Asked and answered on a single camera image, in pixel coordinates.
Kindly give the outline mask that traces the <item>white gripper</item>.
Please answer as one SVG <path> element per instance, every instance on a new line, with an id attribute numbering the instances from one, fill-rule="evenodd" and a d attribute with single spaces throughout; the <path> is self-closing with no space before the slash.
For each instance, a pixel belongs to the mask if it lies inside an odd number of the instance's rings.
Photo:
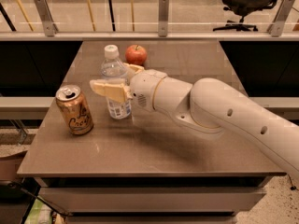
<path id="1" fill-rule="evenodd" d="M 132 99 L 135 105 L 149 112 L 154 110 L 154 95 L 161 81 L 167 73 L 157 70 L 144 70 L 141 65 L 124 63 L 127 76 L 132 78 L 130 87 L 124 78 L 94 79 L 90 87 L 98 95 L 109 98 L 118 103 L 125 103 Z"/>

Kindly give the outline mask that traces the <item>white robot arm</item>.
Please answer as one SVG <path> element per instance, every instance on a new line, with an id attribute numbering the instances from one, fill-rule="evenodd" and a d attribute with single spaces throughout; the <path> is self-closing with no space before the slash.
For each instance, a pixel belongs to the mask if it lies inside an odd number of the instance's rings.
<path id="1" fill-rule="evenodd" d="M 203 139 L 218 138 L 231 130 L 249 139 L 288 175 L 299 177 L 297 125 L 216 78 L 191 84 L 137 65 L 126 68 L 128 78 L 92 79 L 92 91 L 115 102 L 132 100 L 149 112 L 160 112 Z"/>

